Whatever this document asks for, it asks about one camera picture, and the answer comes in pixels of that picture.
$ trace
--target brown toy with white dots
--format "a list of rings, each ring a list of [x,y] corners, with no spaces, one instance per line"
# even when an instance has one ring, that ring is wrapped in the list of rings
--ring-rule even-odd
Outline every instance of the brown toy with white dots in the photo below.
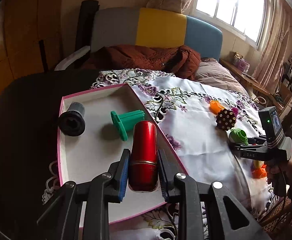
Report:
[[[216,117],[217,127],[224,131],[228,131],[235,126],[236,117],[231,110],[223,109]]]

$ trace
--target headboard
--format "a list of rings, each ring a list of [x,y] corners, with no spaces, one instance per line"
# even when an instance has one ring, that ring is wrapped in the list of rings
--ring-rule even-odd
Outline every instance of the headboard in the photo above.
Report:
[[[222,32],[209,23],[170,11],[133,7],[97,11],[93,19],[91,52],[103,46],[119,44],[155,48],[172,48],[184,44],[199,52],[201,57],[219,60]],[[76,44],[76,49],[83,45],[88,44]]]

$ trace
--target window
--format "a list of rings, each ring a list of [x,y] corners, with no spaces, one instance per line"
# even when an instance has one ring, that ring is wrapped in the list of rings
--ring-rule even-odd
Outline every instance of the window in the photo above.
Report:
[[[265,1],[197,0],[193,14],[233,33],[237,32],[251,45],[257,46],[264,22]]]

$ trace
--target pillow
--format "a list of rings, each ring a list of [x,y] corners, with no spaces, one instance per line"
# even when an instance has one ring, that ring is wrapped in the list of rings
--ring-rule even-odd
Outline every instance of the pillow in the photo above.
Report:
[[[198,70],[195,72],[195,80],[205,85],[233,90],[248,95],[242,85],[213,58],[202,58]]]

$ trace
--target human hand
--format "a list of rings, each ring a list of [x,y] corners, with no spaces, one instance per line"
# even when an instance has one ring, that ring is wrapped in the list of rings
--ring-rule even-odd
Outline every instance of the human hand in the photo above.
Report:
[[[270,160],[268,162],[265,162],[266,164],[266,172],[267,172],[267,183],[271,184],[271,182],[275,178],[275,174],[280,173],[280,169],[286,173],[286,177],[288,178],[288,181],[286,181],[286,184],[290,185],[292,183],[292,154],[291,158],[288,161],[284,161],[281,163],[274,163],[274,160]]]

